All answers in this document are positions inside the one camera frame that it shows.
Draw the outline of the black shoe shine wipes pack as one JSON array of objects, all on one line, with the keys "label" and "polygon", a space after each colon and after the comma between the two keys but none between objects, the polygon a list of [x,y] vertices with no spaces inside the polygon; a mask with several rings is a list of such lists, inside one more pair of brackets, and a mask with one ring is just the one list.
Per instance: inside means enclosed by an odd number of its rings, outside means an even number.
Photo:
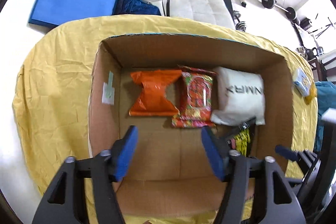
[{"label": "black shoe shine wipes pack", "polygon": [[248,157],[251,154],[252,143],[255,137],[255,129],[255,117],[243,122],[237,127],[234,127],[226,138],[230,149],[235,149],[242,155]]}]

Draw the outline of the white foam pouch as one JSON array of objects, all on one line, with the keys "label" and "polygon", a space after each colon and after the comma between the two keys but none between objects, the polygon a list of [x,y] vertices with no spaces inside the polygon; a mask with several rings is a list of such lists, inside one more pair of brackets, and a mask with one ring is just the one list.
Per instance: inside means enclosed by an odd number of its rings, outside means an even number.
[{"label": "white foam pouch", "polygon": [[259,74],[217,67],[218,109],[210,120],[215,124],[238,126],[255,119],[256,125],[265,124],[264,81]]}]

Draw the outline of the small dumbbell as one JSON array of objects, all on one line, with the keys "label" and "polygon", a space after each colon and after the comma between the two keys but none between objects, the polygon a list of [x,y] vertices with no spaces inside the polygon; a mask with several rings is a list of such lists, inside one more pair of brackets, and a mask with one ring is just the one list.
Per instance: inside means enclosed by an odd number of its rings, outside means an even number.
[{"label": "small dumbbell", "polygon": [[234,10],[233,15],[234,15],[234,19],[237,21],[235,25],[236,30],[246,32],[246,29],[247,29],[246,22],[240,20],[240,16],[241,16],[240,12]]}]

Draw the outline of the dark blue jacket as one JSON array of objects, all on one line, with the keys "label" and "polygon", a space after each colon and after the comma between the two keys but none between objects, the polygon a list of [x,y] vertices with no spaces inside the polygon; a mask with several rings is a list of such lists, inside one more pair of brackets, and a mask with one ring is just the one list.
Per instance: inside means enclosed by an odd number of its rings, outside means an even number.
[{"label": "dark blue jacket", "polygon": [[116,0],[112,15],[158,15],[159,8],[144,0]]}]

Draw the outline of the light blue tissue pack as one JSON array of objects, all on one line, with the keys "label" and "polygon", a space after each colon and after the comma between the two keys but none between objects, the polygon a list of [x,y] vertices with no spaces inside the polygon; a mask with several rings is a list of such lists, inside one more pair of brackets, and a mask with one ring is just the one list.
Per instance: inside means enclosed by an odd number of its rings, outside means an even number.
[{"label": "light blue tissue pack", "polygon": [[301,68],[297,68],[294,71],[293,84],[303,97],[309,96],[311,82],[309,77]]}]

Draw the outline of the red floral snack pack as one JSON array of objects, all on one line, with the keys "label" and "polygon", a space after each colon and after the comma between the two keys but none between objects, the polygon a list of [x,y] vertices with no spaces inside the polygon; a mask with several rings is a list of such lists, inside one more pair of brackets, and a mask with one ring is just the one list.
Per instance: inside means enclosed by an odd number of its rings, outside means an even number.
[{"label": "red floral snack pack", "polygon": [[179,80],[179,114],[173,116],[171,124],[175,128],[214,127],[210,120],[212,113],[212,90],[216,73],[187,66]]}]

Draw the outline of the yellow tablecloth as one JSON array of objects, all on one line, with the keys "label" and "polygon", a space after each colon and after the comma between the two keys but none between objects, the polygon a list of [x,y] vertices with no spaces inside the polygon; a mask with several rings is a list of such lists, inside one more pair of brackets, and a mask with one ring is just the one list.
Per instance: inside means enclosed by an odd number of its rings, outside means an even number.
[{"label": "yellow tablecloth", "polygon": [[[141,34],[233,40],[281,55],[291,77],[297,68],[312,76],[307,61],[288,48],[262,37],[190,19],[102,16],[54,28],[24,61],[13,100],[26,164],[43,194],[34,223],[212,223],[219,216],[219,208],[178,217],[125,215],[117,201],[117,182],[111,176],[112,147],[97,155],[92,153],[88,118],[99,44],[115,36]],[[312,148],[317,101],[307,105],[292,83],[291,90],[293,136],[291,145],[286,147]],[[276,170],[268,176],[271,184],[284,176],[299,174],[296,164],[276,153],[274,158]]]}]

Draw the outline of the orange snack bag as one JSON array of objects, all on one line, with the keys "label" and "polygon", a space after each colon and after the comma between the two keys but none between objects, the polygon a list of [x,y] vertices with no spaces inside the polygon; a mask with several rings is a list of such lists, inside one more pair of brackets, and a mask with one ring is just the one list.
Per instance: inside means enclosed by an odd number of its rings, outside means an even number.
[{"label": "orange snack bag", "polygon": [[166,88],[174,84],[181,75],[180,69],[132,72],[130,76],[133,82],[142,89],[130,108],[129,115],[172,117],[179,114],[178,108],[167,99]]}]

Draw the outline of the yellow snack bag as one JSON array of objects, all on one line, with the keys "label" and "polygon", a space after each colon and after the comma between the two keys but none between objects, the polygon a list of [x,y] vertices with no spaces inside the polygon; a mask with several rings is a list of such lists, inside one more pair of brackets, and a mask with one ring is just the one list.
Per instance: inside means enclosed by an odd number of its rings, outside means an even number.
[{"label": "yellow snack bag", "polygon": [[307,105],[309,105],[315,97],[317,97],[317,88],[315,83],[312,83],[309,89],[309,94],[304,97],[304,101]]}]

